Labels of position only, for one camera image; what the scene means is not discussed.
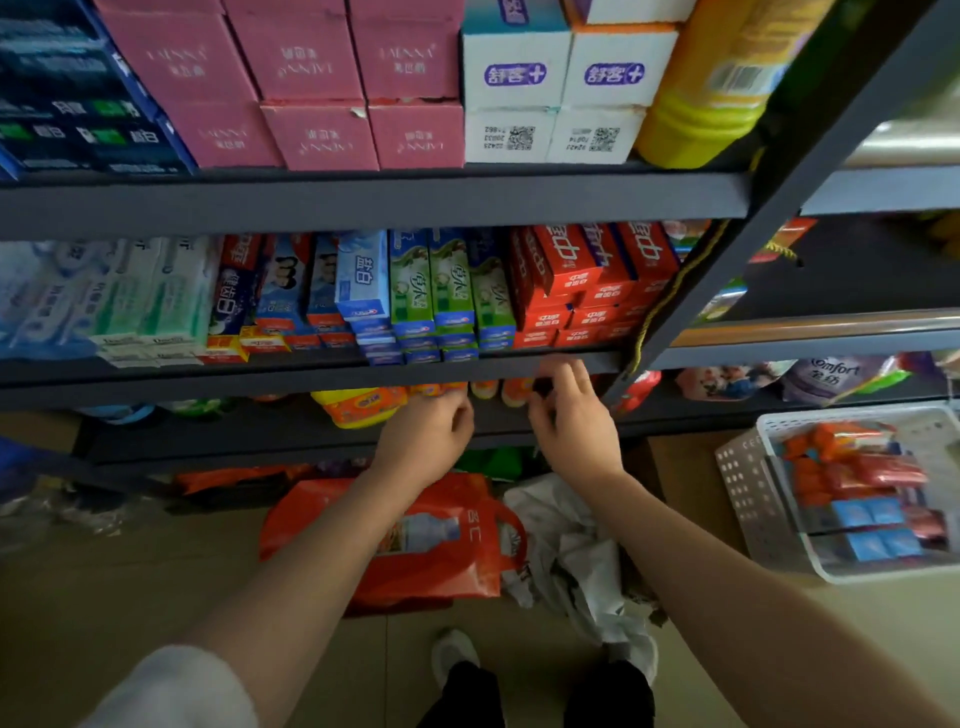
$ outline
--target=hand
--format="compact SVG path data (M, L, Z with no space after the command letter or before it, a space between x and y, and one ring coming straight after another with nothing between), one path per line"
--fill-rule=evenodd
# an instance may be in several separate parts
M560 361L552 372L554 391L547 401L530 397L530 423L554 472L574 488L622 474L620 440L610 412L593 392L579 359ZM550 417L556 409L556 422Z
M419 495L449 472L471 437L473 406L466 390L415 395L384 426L371 470Z

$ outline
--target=plastic bag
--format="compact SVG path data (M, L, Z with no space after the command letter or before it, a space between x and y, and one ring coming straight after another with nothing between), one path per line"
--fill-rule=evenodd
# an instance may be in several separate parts
M352 480L303 480L260 531L266 560L342 496ZM516 556L500 552L497 522L518 534ZM500 596L500 573L526 559L526 531L491 497L483 475L450 473L427 488L380 542L353 596L354 606L389 607L406 599Z

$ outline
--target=plastic basket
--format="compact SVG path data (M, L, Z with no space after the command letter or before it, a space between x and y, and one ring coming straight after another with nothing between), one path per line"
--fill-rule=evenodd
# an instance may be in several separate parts
M762 415L756 427L715 453L751 558L767 569L816 574L831 584L960 570L960 554L931 549L910 559L821 563L810 538L797 526L800 511L774 444L817 423L857 420L894 426L904 451L916 457L929 476L929 506L960 510L960 467L948 453L948 446L960 441L960 421L945 401Z

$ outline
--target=right hand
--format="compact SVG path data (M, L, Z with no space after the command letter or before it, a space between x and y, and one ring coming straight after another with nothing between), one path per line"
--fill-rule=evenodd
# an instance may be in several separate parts
M579 359L565 360L551 376L549 402L536 392L530 397L530 423L550 467L574 488L623 473L616 425L594 393L587 367Z

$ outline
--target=yellow bottle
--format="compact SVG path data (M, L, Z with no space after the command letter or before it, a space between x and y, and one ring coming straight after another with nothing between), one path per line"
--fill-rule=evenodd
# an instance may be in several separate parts
M699 0L636 140L652 164L696 169L756 125L832 0Z

